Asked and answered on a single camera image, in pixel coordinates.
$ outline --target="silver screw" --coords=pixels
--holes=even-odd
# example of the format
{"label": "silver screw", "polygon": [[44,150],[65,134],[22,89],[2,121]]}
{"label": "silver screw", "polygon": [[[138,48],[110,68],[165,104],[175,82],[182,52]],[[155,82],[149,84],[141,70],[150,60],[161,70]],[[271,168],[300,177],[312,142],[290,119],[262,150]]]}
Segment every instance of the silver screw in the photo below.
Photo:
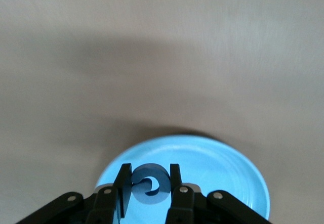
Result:
{"label": "silver screw", "polygon": [[181,193],[187,193],[188,192],[188,188],[185,187],[185,186],[180,187],[179,190],[180,190]]}
{"label": "silver screw", "polygon": [[223,195],[221,193],[219,193],[219,192],[213,193],[213,196],[214,196],[215,199],[222,199],[223,198]]}
{"label": "silver screw", "polygon": [[110,194],[110,193],[111,193],[111,189],[106,189],[106,190],[104,190],[103,193],[104,193],[104,194]]}
{"label": "silver screw", "polygon": [[75,199],[76,199],[76,196],[72,195],[69,198],[67,198],[67,201],[71,202],[71,201],[74,201]]}

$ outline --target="blue plate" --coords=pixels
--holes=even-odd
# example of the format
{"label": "blue plate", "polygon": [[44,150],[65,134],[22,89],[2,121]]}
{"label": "blue plate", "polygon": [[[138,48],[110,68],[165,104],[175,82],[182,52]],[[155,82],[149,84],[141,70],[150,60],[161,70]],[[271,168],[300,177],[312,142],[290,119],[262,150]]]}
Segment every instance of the blue plate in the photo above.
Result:
{"label": "blue plate", "polygon": [[[97,186],[112,183],[123,163],[131,163],[133,170],[145,163],[156,163],[169,173],[170,163],[178,163],[182,182],[199,185],[203,195],[225,190],[269,218],[269,191],[259,170],[243,154],[214,139],[173,135],[144,141],[115,158],[103,171]],[[121,222],[163,224],[170,203],[170,195],[155,205],[142,204],[131,195],[126,218]]]}

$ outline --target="plate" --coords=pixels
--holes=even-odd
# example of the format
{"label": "plate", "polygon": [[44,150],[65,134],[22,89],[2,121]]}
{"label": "plate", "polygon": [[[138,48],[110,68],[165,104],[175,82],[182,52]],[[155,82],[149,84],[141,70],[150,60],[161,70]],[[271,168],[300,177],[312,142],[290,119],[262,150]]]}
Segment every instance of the plate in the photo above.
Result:
{"label": "plate", "polygon": [[[156,163],[170,173],[170,164],[180,165],[182,182],[199,185],[203,195],[225,190],[264,218],[270,214],[266,182],[256,166],[236,149],[214,139],[173,135],[137,144],[116,157],[103,171],[97,186],[114,182],[120,166],[131,163],[132,170],[145,163]],[[152,189],[157,183],[153,180]],[[133,195],[123,224],[164,224],[171,196],[161,203],[147,205]]]}

